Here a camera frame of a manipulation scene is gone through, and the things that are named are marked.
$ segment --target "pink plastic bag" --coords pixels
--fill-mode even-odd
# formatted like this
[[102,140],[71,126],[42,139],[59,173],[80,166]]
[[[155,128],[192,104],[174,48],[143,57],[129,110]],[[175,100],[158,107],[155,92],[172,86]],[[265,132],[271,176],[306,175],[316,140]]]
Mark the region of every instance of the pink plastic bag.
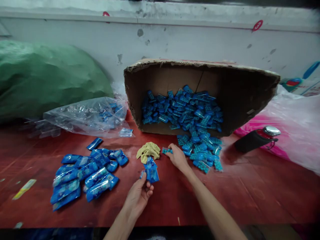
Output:
[[281,131],[273,154],[320,175],[320,95],[303,97],[278,85],[277,95],[235,134],[242,137],[268,125]]

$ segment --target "human hand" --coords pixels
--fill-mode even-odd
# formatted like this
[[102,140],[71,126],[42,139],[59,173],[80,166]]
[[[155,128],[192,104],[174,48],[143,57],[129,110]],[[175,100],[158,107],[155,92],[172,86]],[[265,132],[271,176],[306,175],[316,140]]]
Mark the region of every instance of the human hand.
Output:
[[137,180],[129,190],[123,208],[129,212],[129,217],[138,219],[146,207],[149,198],[153,194],[153,185],[148,181],[146,184],[147,174],[143,172],[142,178]]
[[168,148],[172,149],[173,154],[167,152],[166,155],[170,158],[173,165],[175,165],[183,174],[186,174],[187,171],[191,170],[187,163],[186,156],[177,145],[171,143]]

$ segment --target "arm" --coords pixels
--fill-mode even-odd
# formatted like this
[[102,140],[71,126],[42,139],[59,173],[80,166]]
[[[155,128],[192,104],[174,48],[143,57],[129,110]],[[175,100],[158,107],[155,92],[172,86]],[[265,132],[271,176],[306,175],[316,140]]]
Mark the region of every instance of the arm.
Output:
[[143,173],[142,178],[136,181],[131,187],[126,201],[108,230],[103,240],[127,240],[138,217],[153,194],[154,187],[147,182],[147,174]]
[[172,149],[173,154],[166,153],[166,155],[191,183],[202,213],[215,238],[218,240],[247,239],[229,213],[194,174],[181,149],[172,143],[169,148]]

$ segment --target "pile of blister packs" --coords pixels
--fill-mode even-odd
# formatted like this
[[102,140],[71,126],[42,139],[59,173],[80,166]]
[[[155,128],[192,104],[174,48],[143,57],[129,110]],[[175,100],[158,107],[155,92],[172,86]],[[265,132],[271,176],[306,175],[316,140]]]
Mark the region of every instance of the pile of blister packs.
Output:
[[223,113],[216,99],[207,91],[194,93],[188,85],[179,89],[176,95],[168,91],[168,97],[160,94],[155,97],[148,91],[142,103],[142,114],[143,124],[170,122],[172,130],[182,128],[189,131],[190,137],[177,135],[184,154],[205,173],[212,166],[216,171],[222,171],[219,158],[222,142],[211,137],[207,130],[222,132],[220,123],[223,122]]

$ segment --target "yellow paper scrap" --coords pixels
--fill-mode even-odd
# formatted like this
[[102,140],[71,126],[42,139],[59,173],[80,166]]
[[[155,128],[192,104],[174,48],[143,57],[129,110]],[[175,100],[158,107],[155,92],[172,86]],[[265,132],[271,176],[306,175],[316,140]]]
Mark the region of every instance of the yellow paper scrap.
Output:
[[32,185],[36,182],[36,179],[30,179],[20,190],[19,192],[13,197],[12,200],[19,199],[26,191],[28,191]]

